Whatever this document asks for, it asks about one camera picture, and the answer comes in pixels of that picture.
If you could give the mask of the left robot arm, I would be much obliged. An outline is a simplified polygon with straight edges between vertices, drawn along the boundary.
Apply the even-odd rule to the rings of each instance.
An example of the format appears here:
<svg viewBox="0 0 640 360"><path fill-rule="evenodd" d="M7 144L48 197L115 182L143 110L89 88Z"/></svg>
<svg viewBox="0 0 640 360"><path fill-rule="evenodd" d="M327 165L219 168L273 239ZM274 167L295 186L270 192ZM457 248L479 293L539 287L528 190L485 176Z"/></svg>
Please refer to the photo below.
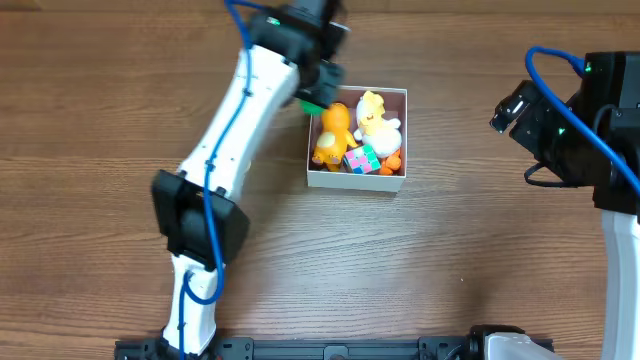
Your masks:
<svg viewBox="0 0 640 360"><path fill-rule="evenodd" d="M293 99L325 110L344 70L333 63L347 27L338 0L225 7L242 47L229 88L204 135L175 172L159 171L151 195L174 274L171 313L160 338L117 342L117 359L212 359L215 309L225 270L241 249L249 219L239 208L244 180L278 111Z"/></svg>

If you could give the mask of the colourful puzzle cube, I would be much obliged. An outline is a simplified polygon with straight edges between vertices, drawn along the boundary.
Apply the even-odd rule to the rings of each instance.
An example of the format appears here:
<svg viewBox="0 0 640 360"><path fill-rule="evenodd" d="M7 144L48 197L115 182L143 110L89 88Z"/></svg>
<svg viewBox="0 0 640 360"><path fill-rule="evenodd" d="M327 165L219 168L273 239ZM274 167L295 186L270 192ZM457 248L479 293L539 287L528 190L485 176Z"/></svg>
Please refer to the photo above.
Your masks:
<svg viewBox="0 0 640 360"><path fill-rule="evenodd" d="M343 163L349 172L361 175L375 173L381 168L380 161L369 144L346 152Z"/></svg>

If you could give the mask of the orange dinosaur toy figure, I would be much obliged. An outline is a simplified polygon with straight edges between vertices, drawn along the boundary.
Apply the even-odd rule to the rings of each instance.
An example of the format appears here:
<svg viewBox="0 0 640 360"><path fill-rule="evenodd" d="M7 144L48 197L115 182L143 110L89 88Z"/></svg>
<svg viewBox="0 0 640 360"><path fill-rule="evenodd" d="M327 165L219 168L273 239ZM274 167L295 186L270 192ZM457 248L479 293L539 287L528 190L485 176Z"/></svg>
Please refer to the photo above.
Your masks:
<svg viewBox="0 0 640 360"><path fill-rule="evenodd" d="M321 115L322 132L316 141L312 162L326 165L331 172L339 172L342 159L349 148L358 144L350 132L349 109L342 103L332 103Z"/></svg>

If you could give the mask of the white yellow duck plush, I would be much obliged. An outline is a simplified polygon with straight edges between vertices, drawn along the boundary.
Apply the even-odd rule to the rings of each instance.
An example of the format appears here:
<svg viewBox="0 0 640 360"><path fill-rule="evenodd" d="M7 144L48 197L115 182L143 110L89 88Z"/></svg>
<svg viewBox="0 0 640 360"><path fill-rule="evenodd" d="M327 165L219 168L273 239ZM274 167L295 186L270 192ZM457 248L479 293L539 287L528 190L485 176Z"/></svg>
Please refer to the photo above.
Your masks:
<svg viewBox="0 0 640 360"><path fill-rule="evenodd" d="M379 174L391 176L399 171L402 165L403 137L400 132L400 120L386 120L383 117L385 113L383 97L366 91L356 107L357 129L353 136L373 149L380 161Z"/></svg>

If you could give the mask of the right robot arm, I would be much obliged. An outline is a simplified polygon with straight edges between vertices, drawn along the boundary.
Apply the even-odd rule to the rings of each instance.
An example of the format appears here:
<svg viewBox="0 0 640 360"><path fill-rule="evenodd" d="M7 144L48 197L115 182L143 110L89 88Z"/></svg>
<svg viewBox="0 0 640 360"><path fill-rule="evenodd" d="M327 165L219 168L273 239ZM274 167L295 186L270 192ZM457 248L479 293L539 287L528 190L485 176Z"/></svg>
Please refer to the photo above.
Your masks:
<svg viewBox="0 0 640 360"><path fill-rule="evenodd" d="M566 60L580 89L561 100L534 64L537 54ZM578 57L534 46L529 73L495 108L491 127L528 150L526 183L590 187L601 212L607 254L604 359L639 356L639 55L592 52Z"/></svg>

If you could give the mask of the green round toy disc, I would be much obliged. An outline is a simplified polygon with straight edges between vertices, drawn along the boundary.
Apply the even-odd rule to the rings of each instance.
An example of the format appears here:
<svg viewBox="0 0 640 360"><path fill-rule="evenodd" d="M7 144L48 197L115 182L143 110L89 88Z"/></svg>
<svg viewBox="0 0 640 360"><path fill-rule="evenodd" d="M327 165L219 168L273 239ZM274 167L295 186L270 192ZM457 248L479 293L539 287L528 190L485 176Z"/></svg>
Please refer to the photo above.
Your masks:
<svg viewBox="0 0 640 360"><path fill-rule="evenodd" d="M300 100L299 101L300 107L302 109L302 111L310 116L317 116L317 115L321 115L325 109L319 105L316 105L314 103L311 102L307 102L304 100Z"/></svg>

